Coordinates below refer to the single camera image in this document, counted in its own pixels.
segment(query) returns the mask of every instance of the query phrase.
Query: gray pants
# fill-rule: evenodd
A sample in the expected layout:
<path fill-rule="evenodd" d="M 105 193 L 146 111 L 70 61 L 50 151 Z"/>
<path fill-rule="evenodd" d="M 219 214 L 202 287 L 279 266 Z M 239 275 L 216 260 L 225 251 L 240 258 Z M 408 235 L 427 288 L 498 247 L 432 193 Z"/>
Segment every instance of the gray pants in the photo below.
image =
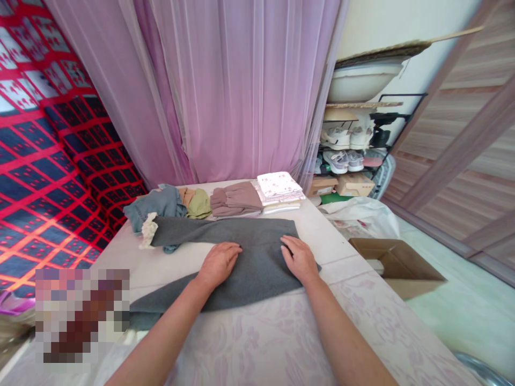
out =
<path fill-rule="evenodd" d="M 298 237 L 295 223 L 281 219 L 195 220 L 157 217 L 152 240 L 154 247 L 185 242 L 220 243 L 232 241 L 241 245 L 228 279 L 218 286 L 202 311 L 240 307 L 301 287 L 284 262 L 281 253 L 283 235 Z M 185 276 L 136 300 L 130 305 L 132 328 L 148 330 L 177 299 L 197 274 Z"/>

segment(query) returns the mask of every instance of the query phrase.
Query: folded clothes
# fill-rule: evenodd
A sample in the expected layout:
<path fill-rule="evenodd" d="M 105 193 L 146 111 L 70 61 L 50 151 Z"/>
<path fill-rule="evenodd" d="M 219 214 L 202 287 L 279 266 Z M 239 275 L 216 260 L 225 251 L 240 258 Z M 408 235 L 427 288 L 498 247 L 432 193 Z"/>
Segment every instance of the folded clothes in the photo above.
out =
<path fill-rule="evenodd" d="M 136 199 L 123 208 L 123 213 L 130 220 L 135 234 L 141 234 L 143 223 L 150 213 L 166 217 L 184 217 L 187 209 L 181 204 L 179 190 L 175 186 L 162 184 L 161 191 L 153 190 L 146 196 Z M 165 253 L 174 252 L 179 246 L 170 244 L 163 246 Z"/>
<path fill-rule="evenodd" d="M 267 207 L 269 205 L 284 203 L 284 202 L 293 202 L 293 201 L 299 201 L 299 200 L 306 199 L 306 196 L 304 195 L 304 193 L 302 193 L 302 191 L 285 194 L 285 195 L 281 195 L 281 196 L 275 196 L 272 198 L 267 198 L 264 196 L 264 193 L 261 190 L 261 187 L 259 185 L 255 185 L 254 188 L 256 189 L 257 195 L 259 196 L 259 199 L 261 200 L 261 203 L 263 204 L 264 207 Z"/>
<path fill-rule="evenodd" d="M 203 219 L 211 214 L 209 206 L 209 196 L 204 189 L 195 190 L 195 195 L 191 198 L 186 217 Z"/>
<path fill-rule="evenodd" d="M 216 188 L 211 195 L 211 209 L 213 216 L 227 217 L 261 211 L 263 205 L 253 185 L 245 181 Z"/>
<path fill-rule="evenodd" d="M 302 192 L 300 185 L 295 182 L 288 172 L 262 174 L 257 176 L 257 181 L 267 198 Z"/>
<path fill-rule="evenodd" d="M 283 219 L 227 219 L 223 221 L 156 217 L 153 246 L 185 242 L 241 245 L 231 275 L 208 298 L 204 311 L 240 307 L 301 287 L 288 269 L 282 252 L 281 236 L 298 237 L 295 223 Z M 130 305 L 130 326 L 148 330 L 177 299 L 197 274 L 173 281 Z"/>
<path fill-rule="evenodd" d="M 280 213 L 280 212 L 288 212 L 288 211 L 295 210 L 295 209 L 300 209 L 300 201 L 269 205 L 263 209 L 263 215 Z"/>
<path fill-rule="evenodd" d="M 228 218 L 255 218 L 259 217 L 261 214 L 261 211 L 255 211 L 252 213 L 245 213 L 245 214 L 238 214 L 236 216 L 224 216 L 224 217 L 214 217 L 215 220 L 223 220 Z"/>

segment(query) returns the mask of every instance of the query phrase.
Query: pink sheer curtain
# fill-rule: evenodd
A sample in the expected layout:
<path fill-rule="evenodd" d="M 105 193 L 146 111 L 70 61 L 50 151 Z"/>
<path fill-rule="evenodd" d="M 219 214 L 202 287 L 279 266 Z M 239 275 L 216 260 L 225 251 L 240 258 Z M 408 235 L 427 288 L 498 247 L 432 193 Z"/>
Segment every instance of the pink sheer curtain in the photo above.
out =
<path fill-rule="evenodd" d="M 313 112 L 341 3 L 150 0 L 151 12 L 137 8 L 142 25 L 157 25 L 200 182 L 280 170 L 299 178 L 303 165 L 311 181 L 309 142 L 321 126 L 320 118 L 312 128 Z"/>
<path fill-rule="evenodd" d="M 149 188 L 197 182 L 182 150 L 173 101 L 163 104 L 130 0 L 46 0 L 84 63 Z"/>
<path fill-rule="evenodd" d="M 149 187 L 309 187 L 347 0 L 47 4 Z"/>

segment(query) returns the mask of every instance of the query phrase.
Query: white wall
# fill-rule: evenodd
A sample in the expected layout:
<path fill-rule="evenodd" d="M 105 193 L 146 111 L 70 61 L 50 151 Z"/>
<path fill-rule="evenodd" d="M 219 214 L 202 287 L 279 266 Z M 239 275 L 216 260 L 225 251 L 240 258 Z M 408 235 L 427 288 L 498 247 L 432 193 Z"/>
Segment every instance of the white wall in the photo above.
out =
<path fill-rule="evenodd" d="M 409 40 L 429 40 L 465 29 L 481 0 L 350 0 L 338 58 L 392 46 Z M 404 62 L 405 69 L 382 91 L 383 94 L 422 93 L 445 61 L 456 39 L 434 43 Z M 401 107 L 378 112 L 409 114 L 416 98 L 403 98 Z M 398 119 L 390 126 L 391 140 L 402 128 Z"/>

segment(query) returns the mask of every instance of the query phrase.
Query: white lace trim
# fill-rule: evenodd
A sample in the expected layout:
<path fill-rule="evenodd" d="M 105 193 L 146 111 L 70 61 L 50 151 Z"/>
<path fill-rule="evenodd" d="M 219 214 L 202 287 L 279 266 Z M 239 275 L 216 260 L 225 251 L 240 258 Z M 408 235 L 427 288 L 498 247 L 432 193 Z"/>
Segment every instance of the white lace trim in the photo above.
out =
<path fill-rule="evenodd" d="M 156 234 L 158 225 L 153 221 L 157 217 L 157 212 L 149 213 L 146 217 L 145 222 L 141 227 L 141 233 L 143 234 L 143 241 L 139 245 L 140 249 L 154 249 L 150 243 Z"/>

